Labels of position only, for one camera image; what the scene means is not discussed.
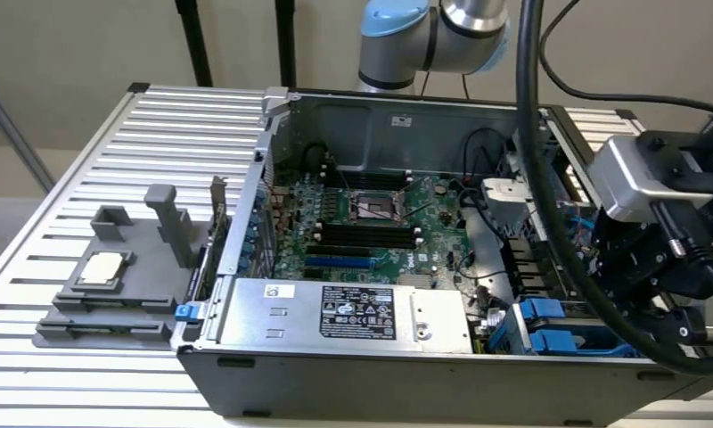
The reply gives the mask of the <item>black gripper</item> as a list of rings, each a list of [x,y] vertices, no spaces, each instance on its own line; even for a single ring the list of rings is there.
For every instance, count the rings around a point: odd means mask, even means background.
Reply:
[[[658,202],[652,214],[638,223],[600,217],[594,280],[658,355],[713,358],[713,200],[699,209]]]

